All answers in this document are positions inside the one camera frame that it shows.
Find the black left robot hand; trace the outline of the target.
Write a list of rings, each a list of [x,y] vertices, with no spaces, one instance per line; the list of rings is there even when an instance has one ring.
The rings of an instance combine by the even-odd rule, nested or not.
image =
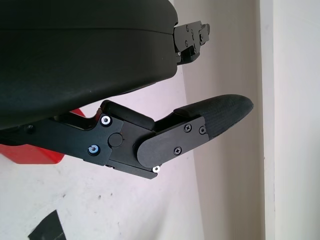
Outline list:
[[[178,24],[168,0],[3,0],[0,142],[31,145],[153,179],[254,105],[212,97],[152,118],[110,101],[195,61],[210,26]]]

